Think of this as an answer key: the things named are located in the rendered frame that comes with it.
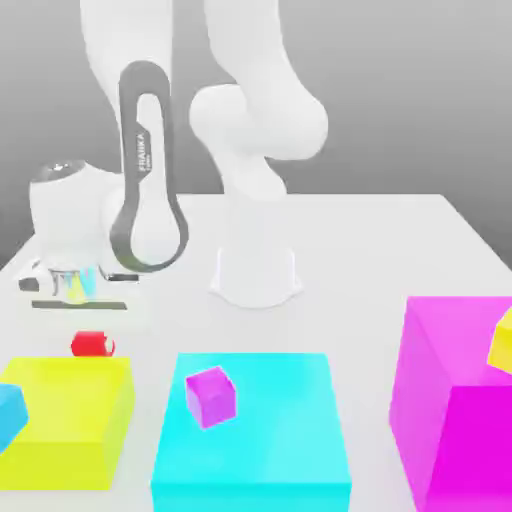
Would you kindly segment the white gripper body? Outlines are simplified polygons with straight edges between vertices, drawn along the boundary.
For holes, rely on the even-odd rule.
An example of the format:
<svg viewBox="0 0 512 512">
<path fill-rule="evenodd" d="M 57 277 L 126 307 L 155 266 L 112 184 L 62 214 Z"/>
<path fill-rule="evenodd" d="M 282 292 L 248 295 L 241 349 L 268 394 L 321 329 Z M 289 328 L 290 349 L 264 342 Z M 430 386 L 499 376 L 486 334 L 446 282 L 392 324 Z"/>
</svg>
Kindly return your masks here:
<svg viewBox="0 0 512 512">
<path fill-rule="evenodd" d="M 59 332 L 104 331 L 119 327 L 128 318 L 128 306 L 119 301 L 69 303 L 35 299 L 31 311 L 39 325 Z"/>
</svg>

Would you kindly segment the small red cube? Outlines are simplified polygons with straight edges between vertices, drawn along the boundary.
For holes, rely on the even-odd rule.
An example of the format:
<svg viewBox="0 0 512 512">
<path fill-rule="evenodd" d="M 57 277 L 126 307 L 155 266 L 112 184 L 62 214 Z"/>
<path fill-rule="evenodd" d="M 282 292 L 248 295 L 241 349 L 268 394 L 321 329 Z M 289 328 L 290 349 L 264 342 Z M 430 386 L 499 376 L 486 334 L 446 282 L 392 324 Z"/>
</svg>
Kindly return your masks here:
<svg viewBox="0 0 512 512">
<path fill-rule="evenodd" d="M 71 351 L 75 357 L 111 357 L 115 342 L 103 331 L 78 331 L 72 340 Z"/>
</svg>

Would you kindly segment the small blue cube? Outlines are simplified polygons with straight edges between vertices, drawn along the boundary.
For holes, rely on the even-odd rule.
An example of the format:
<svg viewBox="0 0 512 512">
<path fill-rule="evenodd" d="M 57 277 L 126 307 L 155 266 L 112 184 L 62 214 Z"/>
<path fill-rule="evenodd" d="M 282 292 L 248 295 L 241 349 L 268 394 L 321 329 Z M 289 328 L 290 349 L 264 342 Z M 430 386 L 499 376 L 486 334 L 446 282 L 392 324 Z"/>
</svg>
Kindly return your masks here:
<svg viewBox="0 0 512 512">
<path fill-rule="evenodd" d="M 12 443 L 29 419 L 22 389 L 0 383 L 0 454 Z"/>
</svg>

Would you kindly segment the small purple cube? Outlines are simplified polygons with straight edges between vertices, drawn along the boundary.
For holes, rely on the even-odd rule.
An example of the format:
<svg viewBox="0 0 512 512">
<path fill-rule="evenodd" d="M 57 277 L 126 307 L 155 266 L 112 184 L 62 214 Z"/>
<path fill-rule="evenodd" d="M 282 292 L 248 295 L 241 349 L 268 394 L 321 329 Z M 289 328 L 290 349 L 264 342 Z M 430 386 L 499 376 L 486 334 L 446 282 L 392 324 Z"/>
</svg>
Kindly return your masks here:
<svg viewBox="0 0 512 512">
<path fill-rule="evenodd" d="M 236 390 L 220 366 L 185 378 L 187 407 L 201 429 L 236 416 Z"/>
</svg>

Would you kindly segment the small yellow cube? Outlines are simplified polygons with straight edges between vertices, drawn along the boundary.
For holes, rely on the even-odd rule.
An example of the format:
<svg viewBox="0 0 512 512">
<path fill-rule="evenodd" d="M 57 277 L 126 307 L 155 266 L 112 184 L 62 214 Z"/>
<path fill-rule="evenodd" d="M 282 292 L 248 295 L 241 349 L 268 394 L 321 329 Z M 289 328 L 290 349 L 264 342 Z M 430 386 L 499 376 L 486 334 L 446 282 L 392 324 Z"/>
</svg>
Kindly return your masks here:
<svg viewBox="0 0 512 512">
<path fill-rule="evenodd" d="M 487 363 L 512 375 L 512 307 L 510 307 L 495 326 Z"/>
</svg>

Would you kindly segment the large yellow box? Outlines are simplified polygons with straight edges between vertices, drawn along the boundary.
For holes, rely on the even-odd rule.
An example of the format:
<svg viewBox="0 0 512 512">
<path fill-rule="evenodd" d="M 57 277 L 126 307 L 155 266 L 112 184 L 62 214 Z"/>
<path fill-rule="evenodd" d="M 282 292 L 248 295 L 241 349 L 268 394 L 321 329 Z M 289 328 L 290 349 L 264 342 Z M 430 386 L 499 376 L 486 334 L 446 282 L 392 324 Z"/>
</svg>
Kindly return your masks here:
<svg viewBox="0 0 512 512">
<path fill-rule="evenodd" d="M 134 410 L 126 357 L 15 357 L 28 422 L 0 454 L 0 490 L 108 490 Z"/>
</svg>

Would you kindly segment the large cyan box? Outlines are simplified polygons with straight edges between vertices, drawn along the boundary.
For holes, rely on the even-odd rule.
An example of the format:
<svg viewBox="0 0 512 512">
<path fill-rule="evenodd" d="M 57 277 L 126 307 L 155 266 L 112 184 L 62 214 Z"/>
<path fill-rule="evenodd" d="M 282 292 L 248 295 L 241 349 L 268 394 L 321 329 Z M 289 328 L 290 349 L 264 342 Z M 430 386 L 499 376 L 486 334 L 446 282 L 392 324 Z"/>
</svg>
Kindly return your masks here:
<svg viewBox="0 0 512 512">
<path fill-rule="evenodd" d="M 185 379 L 221 367 L 237 415 L 203 429 Z M 349 512 L 352 479 L 322 353 L 181 353 L 151 479 L 153 512 Z"/>
</svg>

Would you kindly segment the large magenta box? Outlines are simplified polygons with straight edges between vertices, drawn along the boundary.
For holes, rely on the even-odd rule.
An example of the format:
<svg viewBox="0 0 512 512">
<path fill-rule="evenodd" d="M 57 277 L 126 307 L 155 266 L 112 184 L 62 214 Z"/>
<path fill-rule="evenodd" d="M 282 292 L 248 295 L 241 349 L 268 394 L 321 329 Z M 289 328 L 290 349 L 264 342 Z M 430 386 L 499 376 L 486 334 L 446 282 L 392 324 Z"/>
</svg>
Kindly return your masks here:
<svg viewBox="0 0 512 512">
<path fill-rule="evenodd" d="M 511 307 L 407 300 L 389 422 L 417 512 L 512 512 L 512 375 L 487 362 Z"/>
</svg>

